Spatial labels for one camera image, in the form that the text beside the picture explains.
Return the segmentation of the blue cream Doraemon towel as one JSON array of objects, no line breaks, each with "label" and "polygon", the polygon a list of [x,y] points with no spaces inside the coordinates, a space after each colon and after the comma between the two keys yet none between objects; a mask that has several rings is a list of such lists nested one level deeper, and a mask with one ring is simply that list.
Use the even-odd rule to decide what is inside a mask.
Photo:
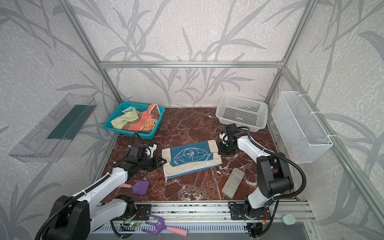
[{"label": "blue cream Doraemon towel", "polygon": [[209,140],[162,150],[166,180],[213,168],[222,164],[216,141]]}]

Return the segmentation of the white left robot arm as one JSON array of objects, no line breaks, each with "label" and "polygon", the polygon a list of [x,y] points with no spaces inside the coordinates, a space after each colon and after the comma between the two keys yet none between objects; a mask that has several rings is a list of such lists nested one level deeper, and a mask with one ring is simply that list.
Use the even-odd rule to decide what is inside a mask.
[{"label": "white left robot arm", "polygon": [[106,222],[132,217],[137,208],[130,197],[120,196],[101,205],[113,190],[140,171],[152,172],[166,163],[156,154],[156,144],[132,144],[127,154],[98,181],[72,196],[58,198],[37,240],[85,240]]}]

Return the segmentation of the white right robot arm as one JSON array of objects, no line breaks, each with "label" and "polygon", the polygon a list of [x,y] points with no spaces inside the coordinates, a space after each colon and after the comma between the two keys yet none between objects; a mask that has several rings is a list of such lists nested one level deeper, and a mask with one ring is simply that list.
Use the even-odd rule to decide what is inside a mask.
[{"label": "white right robot arm", "polygon": [[258,210],[281,199],[293,198],[307,186],[300,166],[283,153],[275,153],[254,140],[249,127],[226,126],[220,134],[220,155],[246,153],[257,164],[257,188],[245,200],[247,211]]}]

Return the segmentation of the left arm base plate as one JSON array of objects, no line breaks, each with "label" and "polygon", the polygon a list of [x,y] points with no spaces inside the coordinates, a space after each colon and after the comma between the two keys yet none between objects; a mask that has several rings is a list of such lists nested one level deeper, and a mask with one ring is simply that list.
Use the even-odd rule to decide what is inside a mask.
[{"label": "left arm base plate", "polygon": [[128,213],[122,217],[112,220],[115,229],[118,232],[134,232],[138,227],[149,220],[151,213],[151,204],[138,204],[134,209],[129,210]]}]

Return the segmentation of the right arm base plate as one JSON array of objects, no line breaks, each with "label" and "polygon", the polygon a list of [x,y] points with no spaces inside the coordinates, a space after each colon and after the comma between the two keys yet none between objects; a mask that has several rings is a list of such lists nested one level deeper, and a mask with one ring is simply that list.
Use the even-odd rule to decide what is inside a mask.
[{"label": "right arm base plate", "polygon": [[266,222],[271,219],[269,207],[253,209],[248,203],[229,202],[231,220],[260,220]]}]

